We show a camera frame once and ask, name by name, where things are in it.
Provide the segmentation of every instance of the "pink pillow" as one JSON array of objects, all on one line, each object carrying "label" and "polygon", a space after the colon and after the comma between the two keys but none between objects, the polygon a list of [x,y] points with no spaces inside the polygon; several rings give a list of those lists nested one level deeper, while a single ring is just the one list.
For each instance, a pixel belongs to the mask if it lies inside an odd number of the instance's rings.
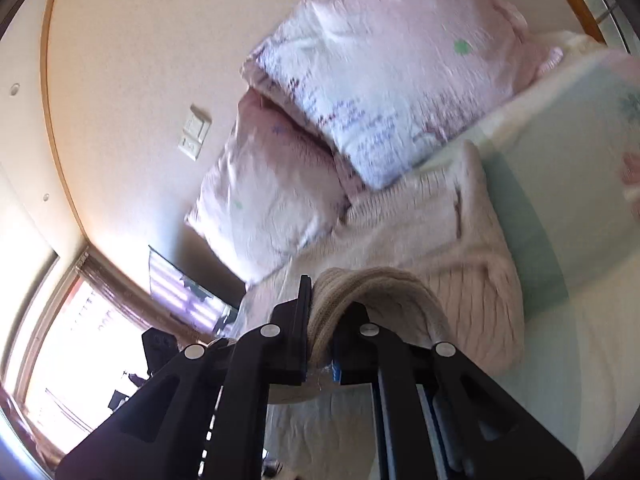
[{"label": "pink pillow", "polygon": [[302,0],[242,76],[380,189],[560,57],[502,0]]},{"label": "pink pillow", "polygon": [[347,206],[331,153],[250,89],[185,220],[253,284],[329,232]]}]

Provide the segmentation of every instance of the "television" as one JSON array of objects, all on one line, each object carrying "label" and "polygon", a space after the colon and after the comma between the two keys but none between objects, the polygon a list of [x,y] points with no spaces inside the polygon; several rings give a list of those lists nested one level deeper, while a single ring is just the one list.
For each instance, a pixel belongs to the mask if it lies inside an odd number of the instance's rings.
[{"label": "television", "polygon": [[151,247],[149,282],[151,297],[176,319],[212,337],[229,334],[238,310],[198,285]]}]

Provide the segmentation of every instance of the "pillowcase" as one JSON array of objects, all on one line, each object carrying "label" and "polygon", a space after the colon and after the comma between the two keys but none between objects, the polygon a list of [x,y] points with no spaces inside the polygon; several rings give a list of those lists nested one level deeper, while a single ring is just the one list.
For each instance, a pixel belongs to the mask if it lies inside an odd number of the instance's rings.
[{"label": "pillowcase", "polygon": [[251,285],[329,232],[347,205],[331,153],[250,89],[185,221]]},{"label": "pillowcase", "polygon": [[385,187],[561,52],[502,0],[302,0],[241,73]]}]

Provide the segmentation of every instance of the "beige knit sweater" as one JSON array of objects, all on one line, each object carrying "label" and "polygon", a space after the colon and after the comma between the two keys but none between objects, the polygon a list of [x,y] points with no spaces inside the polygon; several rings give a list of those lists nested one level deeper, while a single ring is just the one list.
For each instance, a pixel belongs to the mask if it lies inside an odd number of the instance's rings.
[{"label": "beige knit sweater", "polygon": [[[487,373],[505,370],[522,354],[520,282],[470,142],[448,168],[409,174],[357,201],[329,236],[251,288],[242,300],[238,335],[295,298],[301,274],[316,282],[332,267],[395,267],[415,275],[441,304],[457,346]],[[431,345],[425,317],[415,309],[367,308],[372,321],[403,340]]]}]

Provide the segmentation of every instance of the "green spot on pillow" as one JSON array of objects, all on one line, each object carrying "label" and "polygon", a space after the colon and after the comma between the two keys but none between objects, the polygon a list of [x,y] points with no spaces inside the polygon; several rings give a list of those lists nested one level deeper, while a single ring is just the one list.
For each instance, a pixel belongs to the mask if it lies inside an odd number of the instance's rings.
[{"label": "green spot on pillow", "polygon": [[457,40],[453,44],[453,50],[456,52],[456,54],[460,54],[460,56],[466,56],[471,52],[471,45],[468,43],[468,41]]}]

